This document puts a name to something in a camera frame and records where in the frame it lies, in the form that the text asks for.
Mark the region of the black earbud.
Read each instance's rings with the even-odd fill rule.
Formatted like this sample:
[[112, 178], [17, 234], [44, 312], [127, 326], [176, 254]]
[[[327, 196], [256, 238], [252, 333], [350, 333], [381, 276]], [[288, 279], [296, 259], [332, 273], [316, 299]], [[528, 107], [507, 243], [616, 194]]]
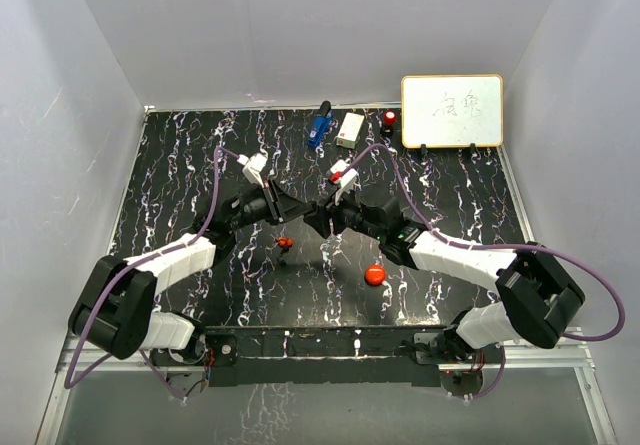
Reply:
[[280, 255], [278, 256], [278, 264], [281, 266], [286, 266], [287, 265], [287, 257], [288, 254], [290, 253], [290, 249], [289, 248], [283, 248], [280, 251]]

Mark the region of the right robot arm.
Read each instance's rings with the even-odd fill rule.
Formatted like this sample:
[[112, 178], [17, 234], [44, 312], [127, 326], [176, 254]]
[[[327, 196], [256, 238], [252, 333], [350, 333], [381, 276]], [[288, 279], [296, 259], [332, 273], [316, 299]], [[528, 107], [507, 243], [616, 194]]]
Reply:
[[352, 196], [313, 206], [304, 221], [322, 237], [346, 229], [378, 241], [396, 265], [445, 274], [496, 295], [490, 305], [459, 313], [431, 346], [466, 362], [487, 345], [523, 339], [552, 349], [584, 304], [585, 295], [562, 265], [540, 251], [473, 251], [438, 240], [426, 226], [407, 218], [397, 199], [368, 206]]

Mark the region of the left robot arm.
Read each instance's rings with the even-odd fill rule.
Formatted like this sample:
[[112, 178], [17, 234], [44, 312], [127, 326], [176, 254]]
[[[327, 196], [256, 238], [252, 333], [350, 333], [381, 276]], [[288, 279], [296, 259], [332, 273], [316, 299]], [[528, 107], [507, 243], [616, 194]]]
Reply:
[[273, 180], [223, 202], [207, 200], [178, 240], [127, 259], [100, 258], [70, 314], [69, 331], [81, 336], [89, 325], [86, 340], [117, 359], [138, 350], [168, 349], [186, 364], [197, 363], [207, 341], [195, 321], [179, 312], [156, 312], [155, 297], [223, 261], [236, 245], [238, 230], [260, 221], [286, 223], [314, 208]]

